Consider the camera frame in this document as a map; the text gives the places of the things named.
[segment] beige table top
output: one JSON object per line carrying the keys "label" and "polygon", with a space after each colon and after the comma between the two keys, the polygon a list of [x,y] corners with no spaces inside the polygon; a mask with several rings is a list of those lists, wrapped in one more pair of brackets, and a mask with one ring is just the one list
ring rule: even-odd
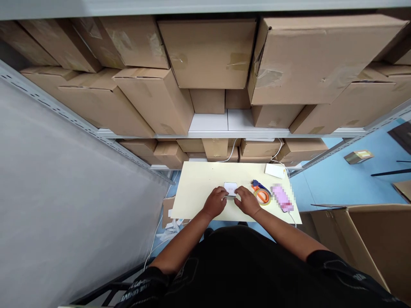
{"label": "beige table top", "polygon": [[[211,191],[217,186],[224,186],[224,182],[237,183],[238,187],[242,185],[254,193],[251,188],[251,181],[257,180],[269,190],[273,184],[281,184],[294,205],[291,215],[297,224],[301,224],[300,214],[288,177],[279,179],[265,174],[265,165],[265,163],[184,162],[171,218],[194,218],[203,208]],[[263,206],[263,208],[285,222],[294,224],[290,215],[280,209],[274,198],[269,205]],[[251,217],[241,212],[233,200],[227,200],[224,211],[215,220],[254,222]]]}

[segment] blue floor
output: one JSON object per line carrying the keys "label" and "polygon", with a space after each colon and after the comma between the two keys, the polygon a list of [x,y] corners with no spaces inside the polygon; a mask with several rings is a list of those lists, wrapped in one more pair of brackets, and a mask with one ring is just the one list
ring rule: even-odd
{"label": "blue floor", "polygon": [[[393,188],[393,182],[411,180],[411,173],[399,175],[385,175],[371,177],[373,173],[394,171],[409,168],[411,163],[397,163],[396,160],[411,160],[410,155],[392,139],[387,131],[403,123],[397,120],[385,125],[380,130],[364,137],[356,143],[346,147],[340,152],[328,157],[320,163],[304,170],[291,178],[297,206],[300,212],[320,209],[312,204],[378,204],[378,203],[406,203],[405,200]],[[324,142],[330,148],[338,144],[340,138],[324,138]],[[363,163],[349,165],[344,156],[360,150],[368,150],[375,156]],[[178,184],[180,172],[175,182]],[[177,186],[171,186],[167,197],[174,196]],[[234,225],[236,222],[212,221],[213,229]],[[264,236],[270,235],[256,222],[249,226]],[[163,233],[159,227],[157,233]],[[160,244],[155,239],[153,247]],[[161,244],[152,256],[157,256],[167,244]]]}

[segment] gray wall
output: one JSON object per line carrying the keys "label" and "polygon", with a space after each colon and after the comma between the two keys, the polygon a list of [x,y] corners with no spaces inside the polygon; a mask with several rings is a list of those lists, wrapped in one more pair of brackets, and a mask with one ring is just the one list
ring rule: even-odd
{"label": "gray wall", "polygon": [[0,81],[0,306],[56,308],[145,260],[167,188]]}

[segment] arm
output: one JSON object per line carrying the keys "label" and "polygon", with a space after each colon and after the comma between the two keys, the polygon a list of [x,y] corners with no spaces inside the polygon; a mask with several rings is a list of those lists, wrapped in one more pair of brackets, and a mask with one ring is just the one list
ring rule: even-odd
{"label": "arm", "polygon": [[178,273],[208,224],[224,210],[226,195],[228,192],[224,187],[214,188],[204,208],[170,241],[150,266],[159,268],[164,274]]}
{"label": "arm", "polygon": [[256,197],[247,188],[240,186],[236,193],[240,195],[241,201],[234,198],[234,202],[240,210],[251,216],[277,243],[302,261],[307,261],[307,257],[316,250],[328,250],[309,235],[261,208]]}

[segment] person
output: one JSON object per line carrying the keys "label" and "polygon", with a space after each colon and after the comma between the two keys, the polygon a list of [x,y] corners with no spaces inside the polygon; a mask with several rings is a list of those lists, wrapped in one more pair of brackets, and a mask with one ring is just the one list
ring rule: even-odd
{"label": "person", "polygon": [[199,242],[226,206],[227,191],[216,187],[115,307],[407,307],[369,275],[265,211],[245,187],[235,193],[241,197],[236,206],[275,242],[245,225],[206,232]]}

